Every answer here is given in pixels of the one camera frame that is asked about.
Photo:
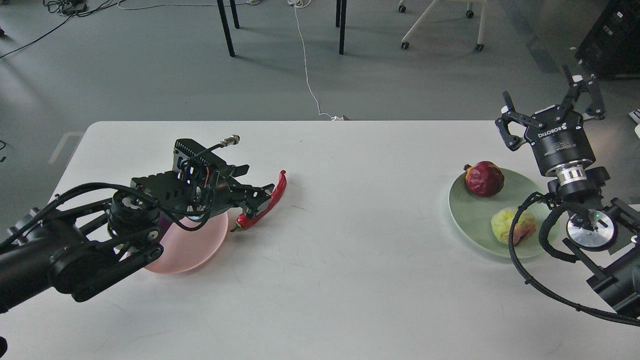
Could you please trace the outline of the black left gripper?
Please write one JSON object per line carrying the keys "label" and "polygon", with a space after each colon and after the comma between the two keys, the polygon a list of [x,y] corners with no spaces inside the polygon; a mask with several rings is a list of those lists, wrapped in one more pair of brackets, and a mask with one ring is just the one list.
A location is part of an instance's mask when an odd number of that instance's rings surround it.
{"label": "black left gripper", "polygon": [[160,217],[171,222],[185,217],[201,222],[236,207],[248,219],[266,212],[275,184],[240,184],[237,177],[245,175],[249,167],[228,164],[214,153],[239,142],[236,134],[210,147],[190,138],[176,140],[171,170],[135,177],[132,193],[120,190],[114,194],[110,229],[115,233],[138,231],[155,226]]}

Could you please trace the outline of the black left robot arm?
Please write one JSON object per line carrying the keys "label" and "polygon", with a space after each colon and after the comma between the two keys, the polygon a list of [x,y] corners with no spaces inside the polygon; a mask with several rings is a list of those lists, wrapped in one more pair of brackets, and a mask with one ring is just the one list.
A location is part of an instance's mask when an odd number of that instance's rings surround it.
{"label": "black left robot arm", "polygon": [[249,166],[228,164],[214,153],[239,141],[232,135],[206,148],[178,139],[169,171],[134,177],[128,186],[81,184],[30,210],[1,242],[1,312],[51,288],[76,302],[91,299],[159,259],[173,225],[198,231],[240,208],[235,229],[252,226],[281,199],[286,172],[278,184],[239,183]]}

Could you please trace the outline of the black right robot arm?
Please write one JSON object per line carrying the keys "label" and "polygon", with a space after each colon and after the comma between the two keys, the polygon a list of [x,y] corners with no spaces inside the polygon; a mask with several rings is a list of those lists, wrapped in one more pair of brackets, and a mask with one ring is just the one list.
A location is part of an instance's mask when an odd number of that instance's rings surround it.
{"label": "black right robot arm", "polygon": [[[610,179],[596,160],[584,123],[602,120],[605,105],[594,74],[584,78],[562,67],[568,90],[560,104],[532,115],[515,109],[508,92],[505,106],[494,122],[505,146],[516,151],[528,144],[540,174],[549,177],[546,193],[534,192],[517,207],[507,233],[510,260],[525,284],[576,312],[637,327],[639,325],[639,212],[613,198],[602,203],[602,187]],[[588,307],[551,291],[521,264],[514,246],[515,226],[532,204],[550,210],[538,231],[538,242],[551,257],[575,264],[581,262],[592,273],[590,288],[612,312]]]}

